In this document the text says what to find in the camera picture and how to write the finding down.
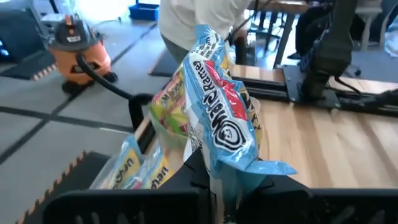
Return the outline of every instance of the orange shop vacuum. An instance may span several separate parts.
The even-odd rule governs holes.
[[[118,80],[111,71],[111,58],[104,47],[103,36],[83,22],[78,15],[66,15],[58,23],[55,36],[49,44],[49,50],[55,57],[58,71],[65,77],[62,84],[65,93],[76,93],[86,86],[94,84],[77,63],[77,58],[84,58],[87,65],[96,74],[110,83]]]

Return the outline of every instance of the white shirt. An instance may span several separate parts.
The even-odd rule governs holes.
[[[225,39],[231,26],[237,27],[244,22],[243,13],[250,2],[161,0],[158,20],[160,33],[186,50],[190,50],[195,41],[195,24],[207,24]]]

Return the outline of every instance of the yellow and black hazard tape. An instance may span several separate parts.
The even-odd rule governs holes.
[[[37,72],[36,74],[34,74],[32,79],[34,81],[37,81],[43,77],[46,77],[47,75],[49,75],[50,72],[52,72],[56,69],[57,69],[57,65],[54,63],[54,64],[48,66],[47,68],[44,68],[40,72]]]
[[[16,221],[16,224],[23,224],[25,222],[26,217],[32,215],[35,212],[35,209],[41,205],[45,199],[54,191],[54,188],[61,184],[62,180],[70,173],[72,169],[74,169],[78,163],[80,163],[87,156],[87,152],[83,151],[73,162],[69,164],[69,166],[62,172],[61,176],[57,178],[54,183],[49,187],[39,199],[35,201],[35,203],[30,207],[30,209],[26,210],[25,214]]]

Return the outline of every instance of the plastic wrapper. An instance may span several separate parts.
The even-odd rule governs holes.
[[[160,147],[144,156],[135,137],[130,135],[123,141],[108,186],[102,188],[157,189],[173,175],[174,171]]]
[[[114,165],[109,188],[122,189],[126,182],[135,176],[143,162],[144,156],[140,152],[136,138],[133,135],[126,137]]]
[[[198,25],[196,32],[197,42],[183,61],[185,105],[194,137],[190,144],[201,146],[210,190],[216,195],[215,222],[228,223],[239,198],[250,194],[266,175],[295,171],[284,162],[258,160],[254,126],[241,94],[244,85],[221,67],[226,52],[211,52],[224,49],[224,42],[209,26]]]
[[[249,118],[253,124],[254,134],[256,135],[257,146],[258,148],[260,148],[261,139],[262,139],[262,128],[261,128],[261,123],[257,117],[256,108],[254,107],[251,97],[249,96],[249,93],[244,86],[239,89],[239,93],[241,94],[244,105],[248,111]]]
[[[175,134],[187,135],[188,117],[184,114],[182,67],[169,84],[152,100],[150,109],[164,128]]]
[[[158,189],[174,175],[162,150],[158,147],[148,155],[139,172],[124,186],[125,189]]]

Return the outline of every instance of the black hose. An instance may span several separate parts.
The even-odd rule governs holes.
[[[96,72],[94,72],[86,63],[84,56],[81,53],[76,55],[77,64],[80,68],[85,72],[90,78],[94,81],[98,82],[103,87],[107,88],[108,90],[112,91],[113,93],[127,99],[127,100],[134,100],[139,102],[142,105],[149,103],[152,100],[153,95],[140,93],[137,95],[131,95],[130,93],[119,89],[118,87],[114,86],[112,83],[105,80],[103,77],[99,76]]]

